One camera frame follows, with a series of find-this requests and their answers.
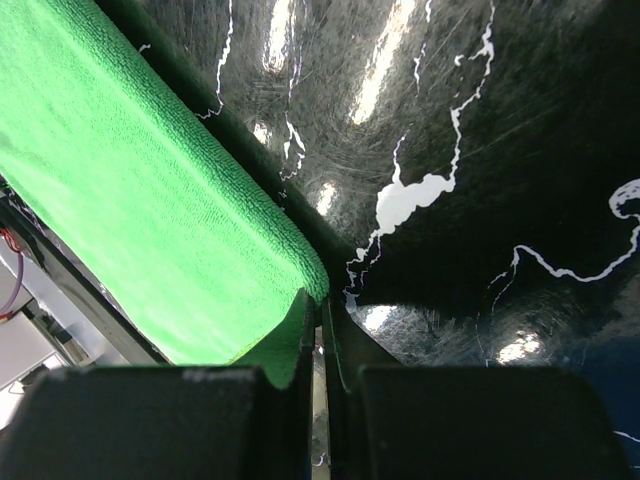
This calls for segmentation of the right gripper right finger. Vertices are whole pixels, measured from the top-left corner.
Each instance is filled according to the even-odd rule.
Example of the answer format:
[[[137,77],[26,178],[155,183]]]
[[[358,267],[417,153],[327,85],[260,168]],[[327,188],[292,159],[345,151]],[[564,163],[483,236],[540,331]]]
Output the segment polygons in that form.
[[[407,367],[321,307],[335,479],[626,479],[605,406],[549,367]]]

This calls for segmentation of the green microfiber towel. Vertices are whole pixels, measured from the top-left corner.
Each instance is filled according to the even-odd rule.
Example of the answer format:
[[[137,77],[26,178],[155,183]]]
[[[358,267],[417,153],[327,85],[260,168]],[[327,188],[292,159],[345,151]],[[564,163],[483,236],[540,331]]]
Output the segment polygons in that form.
[[[171,363],[291,383],[322,262],[95,3],[2,3],[1,172]]]

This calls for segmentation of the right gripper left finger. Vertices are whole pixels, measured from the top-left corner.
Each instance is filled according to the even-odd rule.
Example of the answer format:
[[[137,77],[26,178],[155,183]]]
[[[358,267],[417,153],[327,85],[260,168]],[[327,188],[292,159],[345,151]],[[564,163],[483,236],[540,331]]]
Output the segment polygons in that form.
[[[59,368],[1,442],[5,479],[307,479],[315,304],[229,366]]]

